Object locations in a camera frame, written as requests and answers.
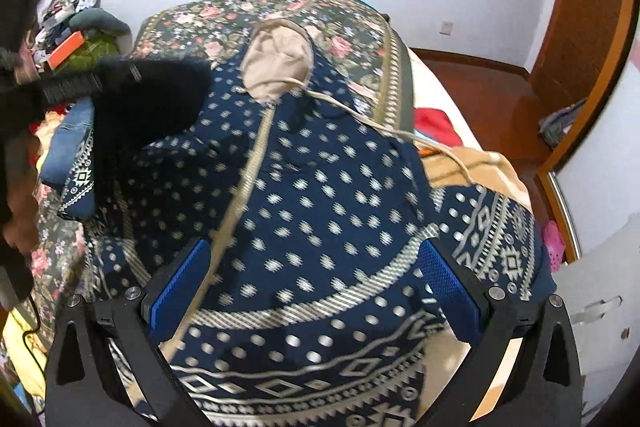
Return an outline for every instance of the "wooden floor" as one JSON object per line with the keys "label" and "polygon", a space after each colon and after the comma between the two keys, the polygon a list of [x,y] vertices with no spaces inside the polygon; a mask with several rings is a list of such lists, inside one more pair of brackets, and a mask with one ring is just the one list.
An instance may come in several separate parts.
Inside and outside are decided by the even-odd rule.
{"label": "wooden floor", "polygon": [[533,214],[544,227],[546,203],[536,171],[550,154],[538,137],[546,116],[529,83],[521,76],[478,66],[424,60],[456,103],[483,149],[503,154],[527,185]]}

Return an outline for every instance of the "black cable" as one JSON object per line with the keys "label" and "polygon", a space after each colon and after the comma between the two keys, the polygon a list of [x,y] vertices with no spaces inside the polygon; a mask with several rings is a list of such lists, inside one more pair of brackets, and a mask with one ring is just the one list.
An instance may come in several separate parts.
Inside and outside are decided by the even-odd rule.
{"label": "black cable", "polygon": [[36,359],[36,356],[33,354],[33,351],[27,345],[27,335],[32,335],[33,333],[38,333],[38,331],[40,331],[40,327],[42,325],[42,321],[40,320],[40,313],[38,313],[38,308],[36,307],[36,303],[33,301],[33,297],[31,297],[31,294],[29,294],[28,299],[29,299],[29,302],[31,303],[31,308],[33,308],[33,313],[34,313],[34,315],[36,315],[36,327],[34,329],[32,329],[32,330],[25,331],[22,334],[22,343],[24,344],[24,347],[26,348],[26,350],[29,351],[29,354],[31,355],[31,358],[33,359],[33,362],[35,362],[36,365],[38,366],[38,369],[42,373],[42,378],[46,381],[47,379],[46,379],[46,377],[44,375],[44,369],[40,365],[40,362],[38,362],[38,359]]}

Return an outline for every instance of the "wooden door frame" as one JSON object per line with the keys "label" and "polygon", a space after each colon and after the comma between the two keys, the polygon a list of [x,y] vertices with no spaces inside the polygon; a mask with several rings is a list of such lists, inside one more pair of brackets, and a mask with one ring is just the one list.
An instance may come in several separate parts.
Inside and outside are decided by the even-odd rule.
{"label": "wooden door frame", "polygon": [[556,180],[561,169],[582,143],[595,124],[609,96],[618,82],[633,44],[638,20],[639,0],[622,0],[620,15],[611,42],[609,53],[591,89],[584,107],[578,114],[569,132],[562,138],[546,162],[538,170],[538,180],[549,204],[551,213],[566,243],[566,259],[572,263],[580,258],[580,243],[575,232],[571,214],[566,206],[562,192]]}

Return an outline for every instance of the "human hand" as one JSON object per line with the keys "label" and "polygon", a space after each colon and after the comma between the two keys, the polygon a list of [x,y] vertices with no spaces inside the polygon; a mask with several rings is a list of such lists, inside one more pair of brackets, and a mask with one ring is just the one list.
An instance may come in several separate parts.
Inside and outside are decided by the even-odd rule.
{"label": "human hand", "polygon": [[29,135],[25,138],[20,154],[25,155],[27,167],[11,180],[6,193],[6,203],[12,217],[2,227],[4,240],[24,255],[30,254],[38,243],[38,204],[34,198],[38,172],[31,164],[31,158],[38,154],[39,149],[40,141],[36,137]]}

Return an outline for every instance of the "green fabric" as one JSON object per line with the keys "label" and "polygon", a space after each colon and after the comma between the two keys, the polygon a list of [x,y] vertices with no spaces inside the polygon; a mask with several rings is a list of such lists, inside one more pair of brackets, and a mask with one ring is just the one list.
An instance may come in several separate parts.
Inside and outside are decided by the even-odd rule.
{"label": "green fabric", "polygon": [[116,45],[115,37],[105,33],[98,33],[69,55],[56,68],[56,73],[62,70],[87,70],[96,66],[100,58],[119,54],[120,51]]}

